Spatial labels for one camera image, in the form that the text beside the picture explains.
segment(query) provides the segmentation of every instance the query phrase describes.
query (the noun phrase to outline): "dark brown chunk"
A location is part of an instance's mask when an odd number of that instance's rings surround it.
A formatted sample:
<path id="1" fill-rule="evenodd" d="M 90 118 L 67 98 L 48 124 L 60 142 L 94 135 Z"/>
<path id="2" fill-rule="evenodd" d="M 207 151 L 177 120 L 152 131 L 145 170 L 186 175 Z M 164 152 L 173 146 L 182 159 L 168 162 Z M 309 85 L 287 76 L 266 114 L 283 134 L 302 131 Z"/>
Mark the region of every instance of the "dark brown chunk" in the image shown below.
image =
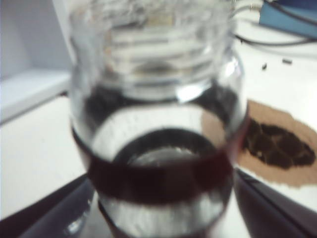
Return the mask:
<path id="1" fill-rule="evenodd" d="M 274 144 L 271 139 L 264 134 L 257 135 L 252 144 L 252 150 L 261 151 L 262 153 L 274 150 Z"/>
<path id="2" fill-rule="evenodd" d="M 297 156 L 293 159 L 294 165 L 297 166 L 311 165 L 314 161 L 315 157 L 308 154 Z"/>
<path id="3" fill-rule="evenodd" d="M 288 169 L 292 166 L 292 161 L 286 155 L 279 151 L 273 151 L 266 157 L 266 162 L 269 165 L 274 165 L 282 167 L 283 169 Z"/>
<path id="4" fill-rule="evenodd" d="M 292 134 L 283 136 L 278 142 L 277 146 L 287 155 L 292 157 L 303 151 L 303 145 L 301 141 Z"/>
<path id="5" fill-rule="evenodd" d="M 306 152 L 316 158 L 314 151 L 306 143 L 303 143 L 303 145 Z"/>
<path id="6" fill-rule="evenodd" d="M 247 137 L 249 139 L 252 139 L 254 136 L 258 134 L 261 134 L 261 127 L 255 120 L 251 119 Z"/>
<path id="7" fill-rule="evenodd" d="M 266 135 L 269 135 L 269 136 L 284 135 L 284 134 L 288 133 L 286 130 L 279 128 L 275 125 L 261 124 L 261 128 L 262 128 L 263 133 Z"/>

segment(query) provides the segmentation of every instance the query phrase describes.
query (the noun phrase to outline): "glass jar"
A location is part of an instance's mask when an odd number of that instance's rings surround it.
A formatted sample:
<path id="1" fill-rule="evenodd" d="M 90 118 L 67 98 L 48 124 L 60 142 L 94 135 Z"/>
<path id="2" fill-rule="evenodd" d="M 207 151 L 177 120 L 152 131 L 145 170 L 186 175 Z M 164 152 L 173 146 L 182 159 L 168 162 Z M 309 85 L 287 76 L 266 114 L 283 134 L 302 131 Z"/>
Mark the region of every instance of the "glass jar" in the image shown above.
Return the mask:
<path id="1" fill-rule="evenodd" d="M 246 130 L 231 1 L 93 0 L 71 15 L 72 128 L 116 237 L 209 237 Z"/>

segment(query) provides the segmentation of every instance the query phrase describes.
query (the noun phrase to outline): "jar neck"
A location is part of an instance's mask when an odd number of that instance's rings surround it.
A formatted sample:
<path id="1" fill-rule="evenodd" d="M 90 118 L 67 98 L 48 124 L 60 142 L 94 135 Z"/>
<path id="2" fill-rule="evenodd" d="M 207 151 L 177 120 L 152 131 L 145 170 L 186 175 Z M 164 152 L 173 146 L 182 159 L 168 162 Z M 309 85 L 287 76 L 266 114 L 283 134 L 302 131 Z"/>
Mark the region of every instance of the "jar neck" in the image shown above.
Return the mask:
<path id="1" fill-rule="evenodd" d="M 92 84 L 131 97 L 157 100 L 208 86 L 232 45 L 230 6 L 221 0 L 92 1 L 71 16 L 77 67 Z"/>

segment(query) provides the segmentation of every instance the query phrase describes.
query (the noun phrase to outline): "white surface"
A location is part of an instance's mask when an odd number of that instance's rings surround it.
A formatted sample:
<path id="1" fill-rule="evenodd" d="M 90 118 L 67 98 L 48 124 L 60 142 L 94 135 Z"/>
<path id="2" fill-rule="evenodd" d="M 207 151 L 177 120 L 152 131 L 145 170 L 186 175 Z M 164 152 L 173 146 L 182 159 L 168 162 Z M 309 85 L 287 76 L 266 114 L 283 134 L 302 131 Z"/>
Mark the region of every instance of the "white surface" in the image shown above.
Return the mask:
<path id="1" fill-rule="evenodd" d="M 29 69 L 1 82 L 1 122 L 67 91 L 70 73 L 62 70 Z"/>
<path id="2" fill-rule="evenodd" d="M 247 11 L 239 17 L 249 14 Z M 239 24 L 239 33 L 252 39 L 296 39 L 243 24 Z M 317 44 L 264 52 L 236 43 L 245 66 L 247 96 L 286 110 L 317 130 Z M 293 64 L 283 64 L 284 57 L 292 59 Z M 262 71 L 264 63 L 267 69 Z M 1 127 L 1 217 L 30 205 L 83 172 L 70 136 L 67 99 L 53 100 Z M 313 201 L 317 197 L 317 189 L 302 192 L 276 186 L 286 195 L 296 194 L 292 198 L 297 201 Z M 223 232 L 223 237 L 248 237 L 234 196 L 230 199 Z"/>
<path id="3" fill-rule="evenodd" d="M 84 173 L 60 97 L 1 126 L 1 217 Z"/>

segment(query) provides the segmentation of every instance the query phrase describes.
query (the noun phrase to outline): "black cable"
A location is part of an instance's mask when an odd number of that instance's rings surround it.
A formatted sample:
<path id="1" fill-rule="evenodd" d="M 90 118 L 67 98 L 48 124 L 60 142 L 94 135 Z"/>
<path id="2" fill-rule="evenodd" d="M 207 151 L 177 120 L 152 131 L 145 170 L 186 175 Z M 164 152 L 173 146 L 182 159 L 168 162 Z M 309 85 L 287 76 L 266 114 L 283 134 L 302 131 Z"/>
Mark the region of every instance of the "black cable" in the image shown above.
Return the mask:
<path id="1" fill-rule="evenodd" d="M 308 24 L 311 24 L 311 25 L 314 25 L 314 26 L 317 26 L 317 21 L 315 20 L 312 20 L 312 19 L 309 19 L 309 18 L 306 18 L 306 17 L 302 17 L 302 16 L 299 16 L 297 14 L 294 14 L 290 11 L 287 11 L 285 10 L 283 7 L 281 7 L 279 4 L 277 4 L 276 2 L 273 2 L 273 1 L 268 1 L 268 0 L 263 0 L 265 3 L 269 4 L 271 7 L 275 8 L 276 10 L 288 15 L 288 16 L 291 16 L 297 20 L 300 20 L 302 22 L 305 22 L 305 23 L 308 23 Z"/>
<path id="2" fill-rule="evenodd" d="M 308 44 L 308 43 L 313 43 L 317 42 L 315 39 L 303 39 L 300 41 L 295 41 L 295 42 L 278 42 L 278 43 L 269 43 L 269 42 L 261 42 L 261 41 L 254 41 L 254 40 L 249 40 L 246 39 L 242 36 L 235 35 L 237 39 L 239 39 L 242 42 L 245 42 L 249 45 L 260 45 L 260 46 L 270 46 L 270 47 L 287 47 L 287 46 L 298 46 L 298 45 L 303 45 L 303 44 Z"/>

